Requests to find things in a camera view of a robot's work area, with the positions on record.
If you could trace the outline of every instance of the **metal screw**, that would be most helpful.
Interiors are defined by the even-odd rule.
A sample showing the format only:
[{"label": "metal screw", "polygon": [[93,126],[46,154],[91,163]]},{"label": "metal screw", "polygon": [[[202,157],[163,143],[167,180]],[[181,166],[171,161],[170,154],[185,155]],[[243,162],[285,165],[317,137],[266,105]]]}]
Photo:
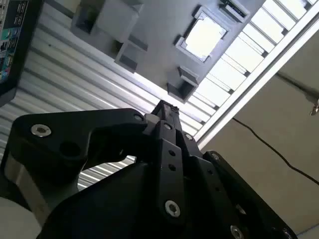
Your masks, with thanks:
[{"label": "metal screw", "polygon": [[235,239],[244,239],[244,235],[236,226],[230,226],[230,231]]},{"label": "metal screw", "polygon": [[31,127],[31,133],[38,137],[47,137],[52,134],[52,131],[44,124],[35,124]]},{"label": "metal screw", "polygon": [[173,218],[178,218],[180,216],[180,208],[176,202],[168,200],[165,203],[165,211],[171,215]]},{"label": "metal screw", "polygon": [[217,154],[212,153],[211,156],[213,156],[213,158],[214,158],[215,160],[219,160],[219,157],[218,157]]},{"label": "metal screw", "polygon": [[188,138],[188,140],[193,140],[193,137],[190,136],[188,133],[185,134],[186,138]]},{"label": "metal screw", "polygon": [[169,129],[169,130],[172,129],[171,126],[170,126],[168,123],[165,123],[165,124],[164,124],[164,127],[167,128],[167,129]]},{"label": "metal screw", "polygon": [[140,115],[134,115],[134,118],[138,121],[143,121],[143,118]]}]

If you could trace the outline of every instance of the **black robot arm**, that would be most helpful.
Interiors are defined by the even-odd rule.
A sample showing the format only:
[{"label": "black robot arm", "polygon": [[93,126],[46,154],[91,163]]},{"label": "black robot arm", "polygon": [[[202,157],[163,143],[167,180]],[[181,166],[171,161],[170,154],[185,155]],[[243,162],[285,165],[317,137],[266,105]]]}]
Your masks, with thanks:
[{"label": "black robot arm", "polygon": [[[134,164],[78,191],[82,170],[127,155]],[[199,151],[164,101],[145,117],[133,109],[22,116],[1,172],[41,224],[39,239],[297,239],[221,155]]]}]

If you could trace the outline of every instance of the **corrugated metal wall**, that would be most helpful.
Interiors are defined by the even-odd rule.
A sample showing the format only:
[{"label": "corrugated metal wall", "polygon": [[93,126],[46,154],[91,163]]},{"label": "corrugated metal wall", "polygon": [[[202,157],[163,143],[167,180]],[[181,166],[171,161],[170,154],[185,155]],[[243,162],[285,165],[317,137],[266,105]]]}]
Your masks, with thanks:
[{"label": "corrugated metal wall", "polygon": [[[160,98],[168,97],[165,90],[151,82],[138,86],[117,74],[114,69],[119,66],[75,37],[69,31],[70,24],[70,18],[44,4],[16,97],[0,108],[1,157],[11,124],[19,116],[115,108],[134,108],[145,114],[154,109]],[[113,70],[105,67],[110,64]],[[131,77],[140,82],[146,80],[138,75]],[[195,97],[191,101],[186,105],[174,102],[181,109],[183,129],[195,135],[215,110]],[[128,157],[120,163],[87,170],[79,185],[89,186],[132,162],[133,158]]]}]

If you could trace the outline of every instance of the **white wall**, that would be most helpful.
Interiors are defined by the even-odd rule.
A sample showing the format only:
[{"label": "white wall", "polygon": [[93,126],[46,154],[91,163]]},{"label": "white wall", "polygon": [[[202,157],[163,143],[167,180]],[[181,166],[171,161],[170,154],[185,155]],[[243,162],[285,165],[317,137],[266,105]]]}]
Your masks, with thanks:
[{"label": "white wall", "polygon": [[299,239],[318,239],[319,238],[319,225],[311,228],[298,236]]},{"label": "white wall", "polygon": [[[236,118],[319,180],[319,115],[309,116],[311,108],[303,93],[274,77]],[[319,223],[319,186],[291,170],[248,129],[231,120],[207,150],[219,152],[297,234]]]},{"label": "white wall", "polygon": [[39,232],[40,226],[31,212],[0,198],[1,239],[35,239]]}]

